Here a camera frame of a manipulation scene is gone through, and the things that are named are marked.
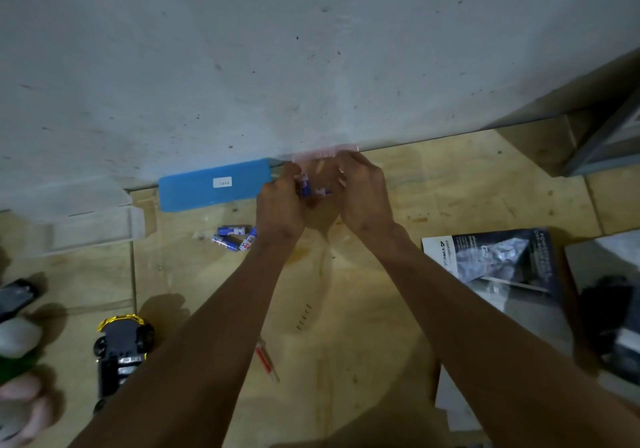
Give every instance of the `white sticker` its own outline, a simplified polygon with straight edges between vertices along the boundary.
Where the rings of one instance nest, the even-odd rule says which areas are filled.
[[[213,188],[217,189],[219,187],[230,187],[231,186],[231,177],[216,177],[213,179]]]

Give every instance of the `black wheel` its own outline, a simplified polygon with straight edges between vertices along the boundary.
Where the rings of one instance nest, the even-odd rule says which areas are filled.
[[[97,358],[104,358],[107,353],[107,337],[104,335],[95,341],[93,344],[93,353]]]
[[[136,346],[138,347],[139,354],[146,354],[150,352],[156,344],[156,329],[153,326],[146,324],[138,327]]]
[[[104,407],[105,402],[106,402],[106,399],[105,399],[105,398],[102,398],[100,401],[98,401],[98,402],[95,404],[95,407],[93,408],[93,415],[94,415],[94,416],[95,416],[96,414],[98,414],[98,413],[102,410],[102,408]]]

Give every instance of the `hand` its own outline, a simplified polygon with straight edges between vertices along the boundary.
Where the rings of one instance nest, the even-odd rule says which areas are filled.
[[[338,153],[337,161],[346,177],[339,198],[342,220],[373,250],[399,227],[391,211],[385,174],[361,153]]]
[[[300,167],[286,162],[280,177],[262,186],[257,198],[256,243],[282,243],[293,247],[305,230],[304,205],[296,193]]]

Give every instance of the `forearm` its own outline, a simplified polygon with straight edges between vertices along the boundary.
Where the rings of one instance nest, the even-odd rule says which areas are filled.
[[[426,257],[404,230],[385,246],[372,250],[496,444],[640,445],[624,407]]]
[[[258,239],[241,266],[149,355],[72,448],[219,446],[292,250]]]

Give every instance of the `person's right hand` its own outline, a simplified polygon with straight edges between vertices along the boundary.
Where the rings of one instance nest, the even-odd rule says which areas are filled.
[[[397,227],[385,174],[361,153],[340,152],[336,158],[346,178],[339,196],[340,215],[364,245],[372,249]]]

